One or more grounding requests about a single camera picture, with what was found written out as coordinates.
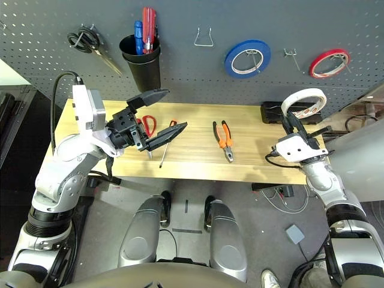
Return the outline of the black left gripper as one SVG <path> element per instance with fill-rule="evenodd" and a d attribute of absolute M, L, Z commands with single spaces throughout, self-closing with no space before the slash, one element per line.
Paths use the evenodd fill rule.
<path fill-rule="evenodd" d="M 110 131 L 109 139 L 116 149 L 135 146 L 138 150 L 153 151 L 170 143 L 187 127 L 183 122 L 160 131 L 148 140 L 143 124 L 137 120 L 137 110 L 143 106 L 150 106 L 169 93 L 168 89 L 154 89 L 143 92 L 127 100 L 128 107 L 113 115 L 113 119 L 106 124 Z"/>

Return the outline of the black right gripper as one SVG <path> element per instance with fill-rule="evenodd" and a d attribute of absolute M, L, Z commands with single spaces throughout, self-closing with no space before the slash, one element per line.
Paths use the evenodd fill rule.
<path fill-rule="evenodd" d="M 315 137 L 332 130 L 332 127 L 328 125 L 308 135 L 301 121 L 291 111 L 288 111 L 286 115 L 283 116 L 283 128 L 287 135 L 294 133 L 294 129 L 296 129 L 297 133 L 302 137 L 308 136 L 306 141 L 311 149 L 320 149 L 319 143 Z"/>

